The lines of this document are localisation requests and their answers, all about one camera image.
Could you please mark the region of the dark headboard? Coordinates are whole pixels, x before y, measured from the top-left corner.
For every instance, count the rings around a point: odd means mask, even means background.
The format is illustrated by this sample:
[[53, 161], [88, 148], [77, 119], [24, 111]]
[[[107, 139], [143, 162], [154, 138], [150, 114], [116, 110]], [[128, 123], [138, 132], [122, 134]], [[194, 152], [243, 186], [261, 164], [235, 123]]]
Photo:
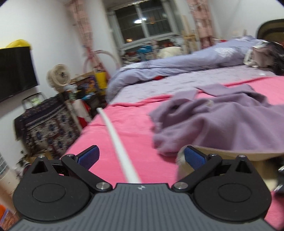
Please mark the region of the dark headboard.
[[271, 20], [262, 24], [256, 38], [282, 44], [284, 41], [284, 19]]

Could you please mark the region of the blue plush toy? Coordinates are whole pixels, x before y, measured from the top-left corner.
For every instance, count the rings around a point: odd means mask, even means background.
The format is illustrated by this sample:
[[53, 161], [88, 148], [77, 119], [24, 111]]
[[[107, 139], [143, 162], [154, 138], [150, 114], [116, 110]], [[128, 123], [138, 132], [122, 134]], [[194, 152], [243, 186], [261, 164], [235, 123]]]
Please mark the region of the blue plush toy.
[[143, 45], [137, 50], [141, 61], [149, 61], [153, 59], [153, 48], [151, 45]]

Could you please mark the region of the pink right curtain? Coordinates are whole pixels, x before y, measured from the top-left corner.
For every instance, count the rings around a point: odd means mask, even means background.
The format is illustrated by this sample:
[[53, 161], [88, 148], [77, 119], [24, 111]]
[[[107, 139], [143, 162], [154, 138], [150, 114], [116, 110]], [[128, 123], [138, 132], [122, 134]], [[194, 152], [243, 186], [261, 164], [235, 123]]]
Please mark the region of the pink right curtain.
[[187, 3], [195, 22], [201, 49], [213, 46], [213, 28], [208, 1], [188, 0]]

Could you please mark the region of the cream pillow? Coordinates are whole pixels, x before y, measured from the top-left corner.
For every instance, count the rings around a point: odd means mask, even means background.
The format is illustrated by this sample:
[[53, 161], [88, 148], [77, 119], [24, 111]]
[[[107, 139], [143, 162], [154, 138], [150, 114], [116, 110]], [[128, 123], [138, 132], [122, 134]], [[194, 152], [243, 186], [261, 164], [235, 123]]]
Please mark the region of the cream pillow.
[[168, 57], [174, 57], [174, 56], [180, 56], [183, 55], [183, 50], [181, 47], [171, 46], [171, 47], [165, 47], [159, 50], [157, 54], [158, 59], [168, 58]]

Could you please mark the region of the black wall television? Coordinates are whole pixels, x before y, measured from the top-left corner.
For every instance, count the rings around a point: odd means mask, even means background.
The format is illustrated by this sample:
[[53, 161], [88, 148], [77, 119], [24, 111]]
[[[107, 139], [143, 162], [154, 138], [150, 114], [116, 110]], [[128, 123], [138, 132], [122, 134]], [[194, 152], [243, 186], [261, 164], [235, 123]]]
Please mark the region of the black wall television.
[[0, 59], [1, 101], [38, 85], [29, 47], [1, 49]]

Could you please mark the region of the pile of clothes at headboard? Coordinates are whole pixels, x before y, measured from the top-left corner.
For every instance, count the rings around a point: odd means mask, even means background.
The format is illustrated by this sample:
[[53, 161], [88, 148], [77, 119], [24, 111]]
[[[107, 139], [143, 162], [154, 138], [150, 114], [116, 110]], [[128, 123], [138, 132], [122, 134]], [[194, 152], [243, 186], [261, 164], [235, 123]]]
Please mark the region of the pile of clothes at headboard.
[[283, 76], [283, 45], [262, 40], [246, 53], [243, 63], [249, 67], [269, 69]]

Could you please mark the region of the lavender bed sheet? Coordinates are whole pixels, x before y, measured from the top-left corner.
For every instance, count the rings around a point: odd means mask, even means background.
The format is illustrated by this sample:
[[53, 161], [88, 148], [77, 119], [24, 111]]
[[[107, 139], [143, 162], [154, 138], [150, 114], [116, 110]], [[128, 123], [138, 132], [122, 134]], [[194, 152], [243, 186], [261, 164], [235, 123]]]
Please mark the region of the lavender bed sheet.
[[175, 94], [205, 85], [227, 84], [257, 77], [275, 76], [269, 70], [246, 65], [196, 71], [126, 86], [117, 93], [110, 103], [136, 103], [154, 96]]

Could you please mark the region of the yellow bag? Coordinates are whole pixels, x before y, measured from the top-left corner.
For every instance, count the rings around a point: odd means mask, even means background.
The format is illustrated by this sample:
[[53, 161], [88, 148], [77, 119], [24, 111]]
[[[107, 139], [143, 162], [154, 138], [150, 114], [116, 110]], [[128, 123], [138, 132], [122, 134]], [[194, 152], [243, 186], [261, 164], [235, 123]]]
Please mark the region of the yellow bag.
[[107, 73], [106, 72], [96, 72], [95, 78], [97, 80], [100, 89], [107, 88]]

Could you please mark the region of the colourful toy box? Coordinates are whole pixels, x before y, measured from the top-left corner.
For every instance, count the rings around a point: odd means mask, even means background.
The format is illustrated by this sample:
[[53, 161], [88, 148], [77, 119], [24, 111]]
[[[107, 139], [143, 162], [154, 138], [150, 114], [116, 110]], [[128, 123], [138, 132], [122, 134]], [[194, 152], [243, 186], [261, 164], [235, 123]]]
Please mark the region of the colourful toy box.
[[87, 76], [85, 79], [80, 80], [76, 83], [77, 94], [83, 98], [89, 94], [96, 94], [100, 88], [94, 75]]

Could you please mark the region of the blue-grey duvet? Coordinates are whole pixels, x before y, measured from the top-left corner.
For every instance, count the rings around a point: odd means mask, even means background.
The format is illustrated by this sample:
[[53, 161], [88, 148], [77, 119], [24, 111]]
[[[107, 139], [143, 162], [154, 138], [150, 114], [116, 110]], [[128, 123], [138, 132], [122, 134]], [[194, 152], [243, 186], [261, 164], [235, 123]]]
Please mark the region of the blue-grey duvet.
[[124, 87], [156, 77], [242, 65], [247, 52], [261, 42], [252, 36], [237, 37], [192, 54], [125, 65], [108, 81], [105, 99], [109, 103]]

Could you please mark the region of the patterned cloth covered cabinet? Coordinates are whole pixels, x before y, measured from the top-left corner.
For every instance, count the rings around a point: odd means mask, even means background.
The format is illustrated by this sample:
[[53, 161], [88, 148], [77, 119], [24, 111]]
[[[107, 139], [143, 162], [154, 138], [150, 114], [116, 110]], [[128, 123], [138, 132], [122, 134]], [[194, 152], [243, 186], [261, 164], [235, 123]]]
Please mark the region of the patterned cloth covered cabinet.
[[80, 135], [75, 115], [57, 94], [25, 109], [14, 120], [16, 139], [31, 155], [48, 151], [54, 158], [63, 156]]

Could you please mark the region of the window with bars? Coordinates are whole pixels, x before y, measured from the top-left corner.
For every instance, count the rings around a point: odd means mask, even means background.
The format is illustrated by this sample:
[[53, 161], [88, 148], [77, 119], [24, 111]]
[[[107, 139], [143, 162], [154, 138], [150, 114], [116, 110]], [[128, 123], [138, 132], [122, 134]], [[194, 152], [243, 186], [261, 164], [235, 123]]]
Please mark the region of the window with bars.
[[107, 18], [118, 50], [178, 35], [171, 1], [108, 1]]

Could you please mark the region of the white plastic pipe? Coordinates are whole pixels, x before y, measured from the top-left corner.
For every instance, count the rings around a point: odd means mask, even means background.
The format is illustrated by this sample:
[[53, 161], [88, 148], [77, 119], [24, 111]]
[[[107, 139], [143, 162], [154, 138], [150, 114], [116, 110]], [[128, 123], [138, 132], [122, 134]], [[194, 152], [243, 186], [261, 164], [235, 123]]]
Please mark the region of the white plastic pipe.
[[139, 174], [137, 173], [126, 149], [124, 148], [124, 145], [115, 127], [113, 126], [111, 120], [108, 118], [107, 114], [104, 112], [102, 108], [98, 108], [97, 112], [99, 113], [99, 115], [101, 116], [107, 127], [108, 133], [111, 137], [114, 149], [116, 151], [116, 155], [118, 157], [120, 167], [123, 171], [123, 174], [127, 182], [132, 184], [142, 183]]

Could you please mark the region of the cream desk fan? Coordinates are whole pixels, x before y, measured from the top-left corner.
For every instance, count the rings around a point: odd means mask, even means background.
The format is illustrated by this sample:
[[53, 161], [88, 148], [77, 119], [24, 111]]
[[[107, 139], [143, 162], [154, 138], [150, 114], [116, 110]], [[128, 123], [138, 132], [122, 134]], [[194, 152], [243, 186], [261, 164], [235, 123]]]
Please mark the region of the cream desk fan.
[[47, 83], [51, 88], [57, 92], [64, 92], [64, 88], [71, 82], [71, 75], [69, 69], [64, 64], [55, 65], [47, 73]]

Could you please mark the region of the purple sweater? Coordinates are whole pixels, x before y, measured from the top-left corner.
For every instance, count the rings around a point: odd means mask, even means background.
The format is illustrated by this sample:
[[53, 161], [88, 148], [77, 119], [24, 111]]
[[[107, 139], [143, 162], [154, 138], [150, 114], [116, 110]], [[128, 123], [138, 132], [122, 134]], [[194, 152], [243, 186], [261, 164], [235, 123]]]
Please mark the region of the purple sweater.
[[154, 147], [163, 155], [183, 146], [211, 148], [230, 153], [283, 154], [283, 105], [250, 85], [228, 88], [204, 86], [176, 93], [150, 113]]

